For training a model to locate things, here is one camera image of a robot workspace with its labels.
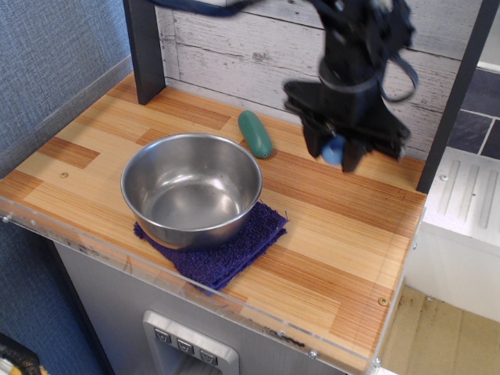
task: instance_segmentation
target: green soap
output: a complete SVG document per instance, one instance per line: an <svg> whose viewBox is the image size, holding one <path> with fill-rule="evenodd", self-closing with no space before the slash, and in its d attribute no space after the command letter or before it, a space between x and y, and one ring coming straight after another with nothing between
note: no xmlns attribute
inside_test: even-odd
<svg viewBox="0 0 500 375"><path fill-rule="evenodd" d="M241 133L256 158L265 159L273 151L273 143L263 122L254 112L244 111L237 118Z"/></svg>

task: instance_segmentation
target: stainless steel bowl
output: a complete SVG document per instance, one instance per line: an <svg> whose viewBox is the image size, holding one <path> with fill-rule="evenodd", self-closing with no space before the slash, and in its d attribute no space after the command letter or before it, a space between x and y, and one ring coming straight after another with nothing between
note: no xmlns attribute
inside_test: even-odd
<svg viewBox="0 0 500 375"><path fill-rule="evenodd" d="M183 251L229 241L263 188L253 156L211 134L177 134L145 146L125 166L125 202L153 240Z"/></svg>

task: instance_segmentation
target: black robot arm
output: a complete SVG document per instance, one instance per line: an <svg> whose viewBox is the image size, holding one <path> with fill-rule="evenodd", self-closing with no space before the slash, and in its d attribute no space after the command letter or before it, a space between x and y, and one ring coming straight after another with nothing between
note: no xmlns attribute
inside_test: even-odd
<svg viewBox="0 0 500 375"><path fill-rule="evenodd" d="M156 5L207 16L228 17L262 0L240 0L228 7L193 0L149 0ZM303 124L305 143L314 158L323 155L352 172L373 150L395 159L405 153L409 129L388 110L383 89L389 60L418 84L415 70L398 52L411 45L414 28L404 0L306 0L325 30L320 82L288 81L285 108ZM335 154L328 158L325 155Z"/></svg>

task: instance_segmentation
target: textured wall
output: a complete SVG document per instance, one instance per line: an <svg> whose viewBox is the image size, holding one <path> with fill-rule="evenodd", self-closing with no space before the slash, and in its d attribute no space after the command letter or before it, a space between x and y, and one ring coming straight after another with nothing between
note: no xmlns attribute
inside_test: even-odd
<svg viewBox="0 0 500 375"><path fill-rule="evenodd" d="M403 56L420 75L418 92L391 108L412 131L407 155L425 160L455 81L481 0L408 0L417 32ZM278 118L284 80L317 79L324 32L303 0L268 0L228 20L157 9L167 84ZM389 94L407 90L398 69Z"/></svg>
<svg viewBox="0 0 500 375"><path fill-rule="evenodd" d="M130 72L128 55L121 0L0 0L0 178ZM51 375L104 373L47 242L12 223L0 223L0 332Z"/></svg>
<svg viewBox="0 0 500 375"><path fill-rule="evenodd" d="M46 121L129 47L120 0L0 0L0 31L2 177L83 109Z"/></svg>

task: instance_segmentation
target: wooden tabletop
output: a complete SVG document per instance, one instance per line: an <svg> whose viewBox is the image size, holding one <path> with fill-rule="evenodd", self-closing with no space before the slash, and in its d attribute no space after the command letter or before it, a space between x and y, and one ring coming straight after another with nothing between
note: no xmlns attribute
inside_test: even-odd
<svg viewBox="0 0 500 375"><path fill-rule="evenodd" d="M94 238L173 270L134 236L121 172L144 145L169 134L209 132L247 148L242 110L171 88L139 105L129 76L0 181L0 195L13 201L1 200L0 209L26 208L31 222L83 247L98 248ZM301 328L296 340L307 343L311 332L372 359L391 306L379 300L395 296L426 198L415 190L423 163L374 153L344 174L308 154L300 127L260 117L274 146L258 160L261 198L290 221L287 234L222 292ZM273 327L243 304L236 310ZM333 349L326 356L357 367Z"/></svg>

